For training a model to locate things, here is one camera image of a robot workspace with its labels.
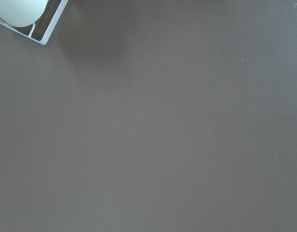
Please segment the white plastic cup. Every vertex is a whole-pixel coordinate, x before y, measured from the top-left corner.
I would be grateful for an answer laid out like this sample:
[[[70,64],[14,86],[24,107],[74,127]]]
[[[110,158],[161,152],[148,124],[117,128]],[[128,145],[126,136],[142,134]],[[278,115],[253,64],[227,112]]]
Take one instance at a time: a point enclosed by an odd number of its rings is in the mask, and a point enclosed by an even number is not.
[[[0,18],[15,27],[36,22],[44,13],[47,0],[0,0]]]

